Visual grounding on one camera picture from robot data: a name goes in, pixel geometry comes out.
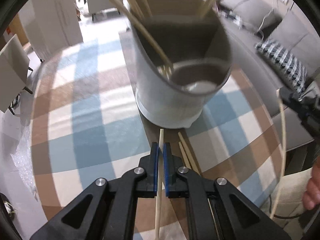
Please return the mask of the right hand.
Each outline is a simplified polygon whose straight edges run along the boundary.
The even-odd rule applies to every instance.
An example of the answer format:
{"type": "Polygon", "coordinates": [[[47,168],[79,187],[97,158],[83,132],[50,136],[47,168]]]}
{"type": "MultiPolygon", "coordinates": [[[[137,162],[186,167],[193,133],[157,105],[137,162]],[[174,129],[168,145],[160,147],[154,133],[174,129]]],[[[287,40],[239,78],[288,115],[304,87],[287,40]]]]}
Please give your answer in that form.
{"type": "Polygon", "coordinates": [[[317,164],[312,168],[311,178],[303,194],[302,202],[304,208],[307,210],[312,210],[320,202],[319,166],[317,164]]]}

